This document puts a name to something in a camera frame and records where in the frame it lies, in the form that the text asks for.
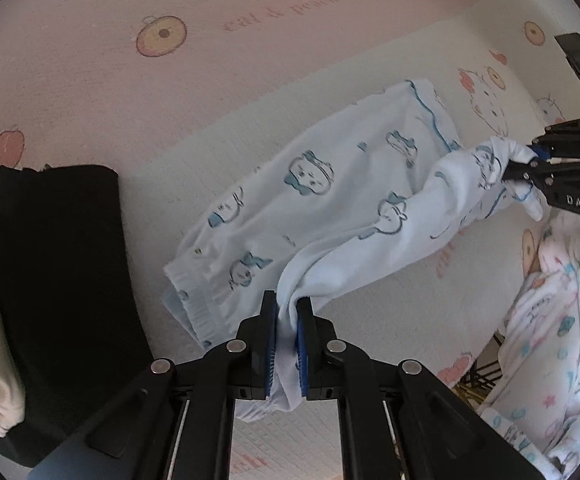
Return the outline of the white printed pajama garment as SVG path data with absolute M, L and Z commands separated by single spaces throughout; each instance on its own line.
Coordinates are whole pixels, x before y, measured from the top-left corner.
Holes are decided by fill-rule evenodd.
M 504 319 L 503 372 L 478 413 L 546 479 L 580 466 L 580 216 L 547 223 Z

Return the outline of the light blue cartoon print shorts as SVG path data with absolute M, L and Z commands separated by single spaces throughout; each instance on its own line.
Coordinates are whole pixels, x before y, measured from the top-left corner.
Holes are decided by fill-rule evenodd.
M 296 303 L 320 308 L 381 280 L 511 203 L 542 218 L 534 188 L 503 179 L 510 162 L 531 158 L 501 136 L 464 148 L 433 84 L 400 82 L 311 126 L 217 200 L 165 266 L 165 305 L 211 349 L 274 292 L 268 393 L 236 414 L 290 412 L 302 400 Z

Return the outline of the black garment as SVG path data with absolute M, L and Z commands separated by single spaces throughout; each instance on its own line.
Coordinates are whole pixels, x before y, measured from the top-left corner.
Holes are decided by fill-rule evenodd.
M 33 468 L 152 360 L 115 171 L 0 167 L 0 318 L 25 388 L 0 454 Z

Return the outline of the pink white Hello Kitty blanket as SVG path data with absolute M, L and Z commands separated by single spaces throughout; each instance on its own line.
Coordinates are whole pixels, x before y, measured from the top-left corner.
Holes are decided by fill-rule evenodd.
M 226 192 L 311 126 L 406 80 L 433 84 L 464 148 L 493 136 L 529 148 L 580 117 L 556 40 L 572 32 L 574 0 L 0 0 L 0 167 L 118 174 L 146 370 L 190 362 L 214 347 L 166 307 L 164 269 Z M 540 268 L 552 212 L 530 185 L 542 218 L 511 203 L 314 312 L 373 359 L 416 360 L 454 391 Z M 230 478 L 342 470 L 331 401 L 302 394 L 255 422 L 235 409 L 234 425 Z

